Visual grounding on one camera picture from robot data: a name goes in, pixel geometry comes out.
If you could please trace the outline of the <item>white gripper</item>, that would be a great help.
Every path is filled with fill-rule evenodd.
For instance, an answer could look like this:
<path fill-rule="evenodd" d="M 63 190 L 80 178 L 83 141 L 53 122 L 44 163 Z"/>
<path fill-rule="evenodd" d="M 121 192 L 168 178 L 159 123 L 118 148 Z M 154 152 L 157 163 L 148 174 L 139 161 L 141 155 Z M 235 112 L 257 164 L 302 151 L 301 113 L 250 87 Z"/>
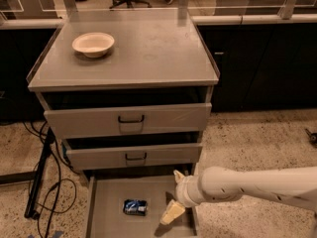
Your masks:
<path fill-rule="evenodd" d="M 174 170 L 173 174 L 176 181 L 175 197 L 177 201 L 172 199 L 168 203 L 160 219 L 162 225 L 168 225 L 182 215 L 185 212 L 185 207 L 198 206 L 205 199 L 203 192 L 199 188 L 198 176 L 186 177 L 178 170 Z"/>

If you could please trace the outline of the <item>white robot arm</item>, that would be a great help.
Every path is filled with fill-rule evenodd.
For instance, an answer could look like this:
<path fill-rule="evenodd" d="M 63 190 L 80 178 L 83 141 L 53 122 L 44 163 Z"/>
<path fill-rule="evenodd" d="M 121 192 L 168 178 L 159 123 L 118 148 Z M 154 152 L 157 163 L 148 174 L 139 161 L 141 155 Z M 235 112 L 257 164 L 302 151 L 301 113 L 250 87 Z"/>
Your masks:
<path fill-rule="evenodd" d="M 160 219 L 170 224 L 186 208 L 201 203 L 239 200 L 243 195 L 266 199 L 290 206 L 317 210 L 317 168 L 237 172 L 210 167 L 200 175 L 185 176 L 174 171 L 176 188 Z"/>

